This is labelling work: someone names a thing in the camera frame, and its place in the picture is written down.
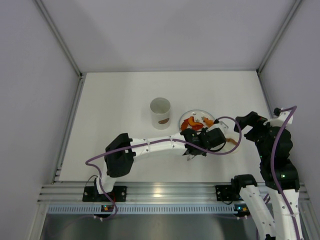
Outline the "red orange food slices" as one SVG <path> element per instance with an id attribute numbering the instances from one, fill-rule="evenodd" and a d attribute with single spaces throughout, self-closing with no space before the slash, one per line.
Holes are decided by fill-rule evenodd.
<path id="1" fill-rule="evenodd" d="M 188 127 L 191 127 L 192 130 L 199 131 L 204 127 L 204 125 L 201 122 L 196 122 L 194 117 L 191 116 L 182 122 L 180 126 L 180 130 L 184 131 Z"/>

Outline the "orange food piece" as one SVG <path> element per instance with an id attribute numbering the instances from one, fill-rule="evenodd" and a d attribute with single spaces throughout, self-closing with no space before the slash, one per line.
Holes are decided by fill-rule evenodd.
<path id="1" fill-rule="evenodd" d="M 203 119 L 203 122 L 206 124 L 206 126 L 208 128 L 210 128 L 214 125 L 214 120 L 206 118 L 206 117 Z"/>

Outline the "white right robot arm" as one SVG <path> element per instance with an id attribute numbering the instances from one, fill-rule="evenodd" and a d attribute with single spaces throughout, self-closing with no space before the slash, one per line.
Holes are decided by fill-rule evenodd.
<path id="1" fill-rule="evenodd" d="M 231 179 L 234 195 L 242 199 L 254 220 L 262 240 L 303 239 L 299 216 L 300 181 L 290 157 L 293 148 L 291 133 L 286 129 L 293 121 L 296 107 L 275 108 L 275 117 L 266 119 L 252 111 L 236 117 L 235 132 L 250 126 L 244 137 L 254 142 L 260 157 L 260 174 L 272 203 L 269 212 L 258 193 L 258 184 L 251 174 Z"/>

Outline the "metal tongs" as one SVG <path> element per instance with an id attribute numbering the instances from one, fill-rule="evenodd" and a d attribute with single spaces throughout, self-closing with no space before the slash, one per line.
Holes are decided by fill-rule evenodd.
<path id="1" fill-rule="evenodd" d="M 189 161 L 193 160 L 196 156 L 197 156 L 197 155 L 189 154 L 189 155 L 187 156 L 187 159 L 186 159 L 186 160 L 189 162 Z"/>

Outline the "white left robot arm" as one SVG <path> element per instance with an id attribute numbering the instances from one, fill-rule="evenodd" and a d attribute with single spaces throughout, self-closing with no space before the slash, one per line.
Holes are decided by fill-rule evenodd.
<path id="1" fill-rule="evenodd" d="M 113 190 L 116 179 L 128 175 L 135 162 L 142 158 L 166 154 L 177 156 L 206 156 L 207 151 L 219 152 L 226 144 L 220 128 L 196 131 L 187 128 L 170 136 L 156 138 L 130 138 L 128 133 L 118 135 L 105 149 L 101 177 L 95 181 L 99 195 Z"/>

